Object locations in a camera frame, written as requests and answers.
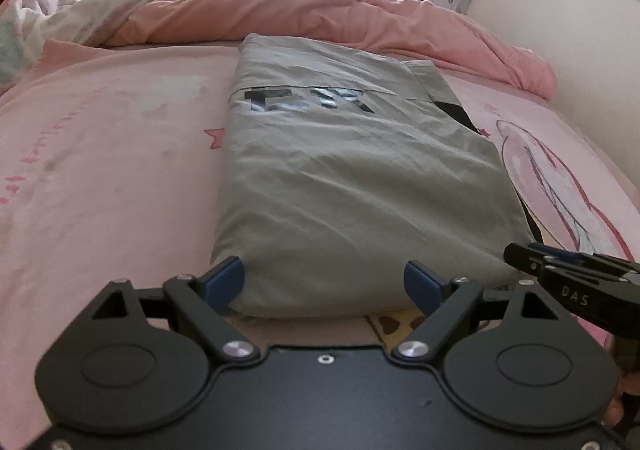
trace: red star print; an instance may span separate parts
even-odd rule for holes
[[[224,129],[205,129],[207,135],[213,138],[211,150],[222,147],[222,137],[225,135]]]

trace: screw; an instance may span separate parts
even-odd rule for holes
[[[318,356],[318,363],[322,365],[329,365],[335,362],[335,357],[330,354],[321,354]]]
[[[429,346],[418,340],[410,340],[408,342],[402,342],[398,346],[398,352],[405,358],[420,358],[429,353]]]
[[[72,448],[64,439],[56,439],[51,443],[51,450],[72,450]]]
[[[254,353],[254,345],[246,340],[233,340],[224,344],[222,352],[231,358],[246,358]]]

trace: triangular cutout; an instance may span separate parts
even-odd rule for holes
[[[102,302],[100,309],[95,312],[93,319],[102,320],[104,318],[122,318],[127,316],[127,306],[121,292],[115,291],[109,298]]]
[[[543,318],[545,320],[558,320],[558,316],[542,302],[542,299],[535,293],[527,293],[524,296],[522,306],[523,318]]]

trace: cartoon bunny ear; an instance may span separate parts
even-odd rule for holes
[[[571,170],[544,143],[507,120],[496,122],[504,139],[502,161],[533,215],[567,250],[633,260],[612,222],[589,198]]]

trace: bed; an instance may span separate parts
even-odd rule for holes
[[[289,18],[276,20],[282,1]],[[391,0],[5,1],[2,446],[20,449],[46,428],[36,363],[105,283],[154,287],[209,269],[226,101],[251,32],[434,59],[545,242],[637,260],[640,194],[546,102],[550,68],[442,11]],[[262,345],[388,346],[424,321],[415,309],[370,313],[230,321]]]

